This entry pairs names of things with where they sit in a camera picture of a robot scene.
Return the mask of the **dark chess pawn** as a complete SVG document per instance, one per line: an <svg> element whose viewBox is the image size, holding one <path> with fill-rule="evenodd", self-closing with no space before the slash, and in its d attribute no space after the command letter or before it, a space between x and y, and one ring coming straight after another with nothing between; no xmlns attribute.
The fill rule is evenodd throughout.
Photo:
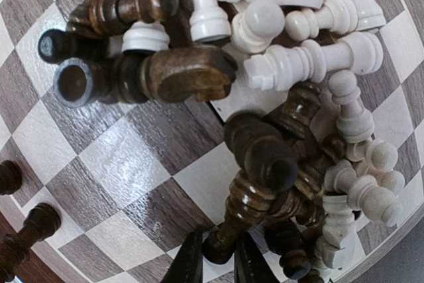
<svg viewBox="0 0 424 283"><path fill-rule="evenodd" d="M38 203L32 208L16 234L6 234L1 239L1 282L11 282L16 269L29 259L32 246L55 234L61 226L59 213L48 203Z"/></svg>

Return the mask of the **dark chess piece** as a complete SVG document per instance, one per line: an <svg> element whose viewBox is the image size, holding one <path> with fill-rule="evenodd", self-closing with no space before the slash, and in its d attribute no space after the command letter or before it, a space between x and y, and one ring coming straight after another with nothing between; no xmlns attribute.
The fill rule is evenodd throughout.
<svg viewBox="0 0 424 283"><path fill-rule="evenodd" d="M19 166L11 161L1 162L1 195L11 195L23 184L23 175Z"/></svg>

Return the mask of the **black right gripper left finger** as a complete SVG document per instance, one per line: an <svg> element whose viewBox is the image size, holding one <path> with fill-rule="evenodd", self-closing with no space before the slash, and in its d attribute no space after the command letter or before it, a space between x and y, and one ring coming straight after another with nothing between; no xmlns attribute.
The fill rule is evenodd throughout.
<svg viewBox="0 0 424 283"><path fill-rule="evenodd" d="M192 231L187 235L162 283L203 282L202 242L201 231Z"/></svg>

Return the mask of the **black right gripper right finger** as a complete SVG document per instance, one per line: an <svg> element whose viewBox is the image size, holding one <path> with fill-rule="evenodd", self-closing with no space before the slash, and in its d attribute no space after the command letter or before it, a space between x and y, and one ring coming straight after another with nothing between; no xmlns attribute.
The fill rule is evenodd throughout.
<svg viewBox="0 0 424 283"><path fill-rule="evenodd" d="M235 250L235 282L277 282L277 278L249 232L243 233L237 240Z"/></svg>

